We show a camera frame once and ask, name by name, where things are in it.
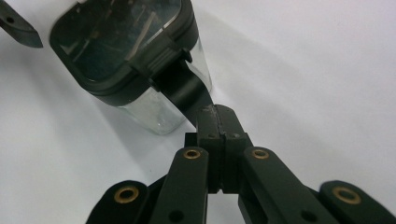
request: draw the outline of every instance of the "mounting hole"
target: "mounting hole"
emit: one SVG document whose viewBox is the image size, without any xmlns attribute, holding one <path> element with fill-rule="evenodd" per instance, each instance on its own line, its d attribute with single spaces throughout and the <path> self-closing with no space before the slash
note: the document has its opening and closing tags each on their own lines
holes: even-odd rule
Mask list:
<svg viewBox="0 0 396 224">
<path fill-rule="evenodd" d="M 313 214 L 312 212 L 309 211 L 302 211 L 301 212 L 301 217 L 308 222 L 317 222 L 318 221 L 318 217 Z"/>
<path fill-rule="evenodd" d="M 201 152 L 195 149 L 190 149 L 184 152 L 184 157 L 190 160 L 197 159 L 201 156 Z"/>
<path fill-rule="evenodd" d="M 171 220 L 172 222 L 179 222 L 183 220 L 183 218 L 184 218 L 184 214 L 179 210 L 175 210 L 169 213 L 169 220 Z"/>
<path fill-rule="evenodd" d="M 334 194 L 337 199 L 343 201 L 344 203 L 361 203 L 361 196 L 359 196 L 359 194 L 352 189 L 346 187 L 335 187 L 334 189 L 332 189 L 332 194 Z"/>
<path fill-rule="evenodd" d="M 139 189 L 135 186 L 126 186 L 118 189 L 114 194 L 117 203 L 131 203 L 139 196 Z"/>
<path fill-rule="evenodd" d="M 15 22 L 14 18 L 12 18 L 12 17 L 7 17 L 6 20 L 7 20 L 8 23 L 14 23 Z"/>
<path fill-rule="evenodd" d="M 262 150 L 262 149 L 255 149 L 252 152 L 253 156 L 257 159 L 264 160 L 270 157 L 270 154 L 268 152 Z"/>
</svg>

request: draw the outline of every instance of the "black plastic part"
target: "black plastic part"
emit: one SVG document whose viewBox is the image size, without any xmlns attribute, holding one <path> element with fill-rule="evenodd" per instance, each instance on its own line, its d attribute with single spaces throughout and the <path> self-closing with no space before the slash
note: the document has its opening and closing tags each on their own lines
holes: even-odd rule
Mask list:
<svg viewBox="0 0 396 224">
<path fill-rule="evenodd" d="M 84 39 L 87 34 L 70 34 L 68 27 L 75 26 L 73 19 L 80 13 L 81 7 L 92 4 L 76 4 L 66 12 L 52 28 L 49 42 L 78 84 L 103 102 L 114 105 L 127 105 L 137 99 L 152 83 L 152 79 L 162 73 L 171 63 L 184 59 L 198 39 L 198 27 L 193 15 L 190 0 L 181 0 L 181 10 L 177 17 L 142 50 L 139 50 L 131 61 L 125 61 L 110 77 L 100 80 L 88 79 L 61 47 L 70 35 Z"/>
<path fill-rule="evenodd" d="M 136 198 L 129 203 L 116 202 L 116 194 L 122 188 L 137 188 Z M 141 224 L 147 219 L 149 189 L 146 185 L 136 181 L 123 181 L 108 189 L 99 203 L 93 208 L 87 224 Z"/>
<path fill-rule="evenodd" d="M 203 224 L 206 220 L 208 154 L 199 147 L 179 150 L 149 224 Z"/>
<path fill-rule="evenodd" d="M 4 0 L 0 0 L 0 27 L 25 46 L 43 48 L 35 28 Z"/>
<path fill-rule="evenodd" d="M 241 179 L 238 206 L 246 224 L 262 224 L 268 222 L 267 215 L 265 215 L 262 210 L 260 202 L 254 194 L 253 189 L 244 179 Z"/>
<path fill-rule="evenodd" d="M 396 217 L 363 190 L 343 181 L 320 187 L 320 201 L 344 224 L 395 224 Z"/>
<path fill-rule="evenodd" d="M 194 126 L 199 108 L 213 104 L 204 82 L 189 69 L 184 60 L 170 65 L 153 79 L 153 83 Z"/>
<path fill-rule="evenodd" d="M 245 148 L 252 146 L 248 134 L 233 110 L 224 105 L 199 109 L 197 124 L 195 145 L 210 155 L 209 193 L 217 193 L 220 189 L 224 193 L 238 193 L 239 160 Z"/>
<path fill-rule="evenodd" d="M 243 171 L 269 223 L 338 223 L 271 150 L 248 148 Z"/>
</svg>

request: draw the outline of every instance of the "white background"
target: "white background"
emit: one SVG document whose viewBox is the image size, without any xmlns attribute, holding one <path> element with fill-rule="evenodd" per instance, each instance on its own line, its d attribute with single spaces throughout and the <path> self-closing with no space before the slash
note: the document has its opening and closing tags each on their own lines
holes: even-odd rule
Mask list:
<svg viewBox="0 0 396 224">
<path fill-rule="evenodd" d="M 0 30 L 0 223 L 84 223 L 126 179 L 165 175 L 185 122 L 166 136 L 85 92 L 51 50 L 74 0 L 8 0 L 40 33 Z M 351 182 L 396 214 L 396 2 L 193 0 L 217 104 L 307 186 Z M 209 196 L 209 224 L 243 223 Z"/>
</svg>

